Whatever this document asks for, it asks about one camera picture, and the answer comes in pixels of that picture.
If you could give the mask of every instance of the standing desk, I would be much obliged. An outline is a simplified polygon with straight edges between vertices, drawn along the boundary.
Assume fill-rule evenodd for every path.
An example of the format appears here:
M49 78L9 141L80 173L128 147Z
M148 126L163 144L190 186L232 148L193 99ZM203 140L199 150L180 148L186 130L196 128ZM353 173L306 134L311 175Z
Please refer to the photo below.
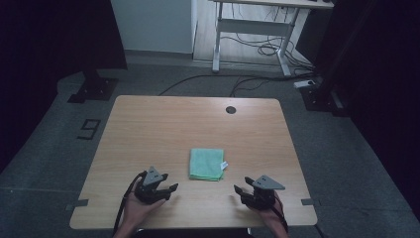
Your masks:
M296 23L299 10L301 8L308 9L332 9L334 4L332 2L325 3L322 0L316 2L309 0L210 0L220 3L219 16L217 19L216 28L216 45L213 53L213 72L218 72L220 68L220 34L226 33L243 33L265 36L284 37L281 44L280 51L277 52L277 58L280 62L283 74L290 76L290 69L287 65L287 58L285 52L287 45L290 41L291 34L293 33L294 25ZM292 7L296 8L293 17L289 23L274 23L274 22L261 22L237 19L223 19L223 3L238 3L238 4L253 4L253 5L268 5L278 7Z
M236 108L229 114L227 107ZM189 179L192 148L219 148L228 162L220 181ZM168 174L158 189L179 183L142 228L240 228L263 226L241 204L234 184L267 175L285 186L278 192L289 225L317 222L280 104L275 99L119 96L105 127L70 226L112 228L132 179L154 166Z

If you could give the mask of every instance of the hand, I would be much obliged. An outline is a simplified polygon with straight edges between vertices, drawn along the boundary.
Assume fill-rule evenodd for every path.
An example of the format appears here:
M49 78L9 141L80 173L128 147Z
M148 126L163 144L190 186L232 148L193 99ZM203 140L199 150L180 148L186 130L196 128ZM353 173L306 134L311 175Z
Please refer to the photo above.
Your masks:
M134 195L136 184L127 197L126 205L124 206L123 222L118 228L117 233L115 233L114 238L130 237L152 211L161 207L166 202L165 199L159 200L153 204L140 202Z
M274 208L284 216L283 204L281 203L277 192L274 192L274 195L276 197ZM271 209L257 210L249 206L248 208L260 216L265 226L268 227L268 229L274 234L276 238L288 238L288 234L281 224L280 218L278 218L278 216Z

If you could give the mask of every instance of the metal desk leg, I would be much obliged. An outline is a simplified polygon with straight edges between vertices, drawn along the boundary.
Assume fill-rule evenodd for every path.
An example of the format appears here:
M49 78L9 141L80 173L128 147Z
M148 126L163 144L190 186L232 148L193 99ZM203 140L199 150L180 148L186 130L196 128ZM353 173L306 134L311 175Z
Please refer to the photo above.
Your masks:
M213 52L213 72L219 72L220 64L220 22L222 21L223 3L220 3L219 17L217 18L216 45Z
M294 15L293 15L293 19L290 21L289 27L287 29L286 39L283 41L283 44L281 44L280 51L277 52L277 57L278 57L278 60L280 61L281 69L283 69L283 74L285 76L291 76L289 67L287 65L288 60L285 56L285 52L287 50L287 45L290 41L291 34L293 33L293 29L294 29L294 26L295 26L295 23L296 23L297 15L299 15L299 10L300 10L299 8L296 8L296 10L294 12Z

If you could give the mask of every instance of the towel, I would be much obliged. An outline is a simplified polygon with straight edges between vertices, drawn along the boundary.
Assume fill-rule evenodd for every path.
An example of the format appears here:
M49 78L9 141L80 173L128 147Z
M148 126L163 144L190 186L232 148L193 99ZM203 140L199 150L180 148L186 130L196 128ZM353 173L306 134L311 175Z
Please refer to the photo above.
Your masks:
M220 180L224 152L221 149L191 149L189 177L191 179Z

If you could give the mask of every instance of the desk frame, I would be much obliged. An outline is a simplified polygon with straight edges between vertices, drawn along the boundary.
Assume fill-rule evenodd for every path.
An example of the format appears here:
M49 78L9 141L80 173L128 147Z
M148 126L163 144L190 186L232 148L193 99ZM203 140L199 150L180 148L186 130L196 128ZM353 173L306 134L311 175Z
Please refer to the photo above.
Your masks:
M242 34L253 34L253 35L267 35L276 37L285 37L281 44L280 51L277 51L276 55L280 62L281 69L285 76L291 76L290 69L288 67L288 60L285 57L285 52L290 42L291 34L296 23L297 16L301 8L333 8L332 3L324 2L311 2L308 0L213 0L216 4L219 2L219 15L217 19L216 28L216 45L213 52L213 72L219 72L220 70L220 35L222 32L226 33L242 33ZM239 4L256 4L256 5L270 5L270 6L284 6L294 7L293 17L289 23L273 23L273 22L262 22L262 21L249 21L249 20L236 20L236 19L223 19L223 3L239 3Z

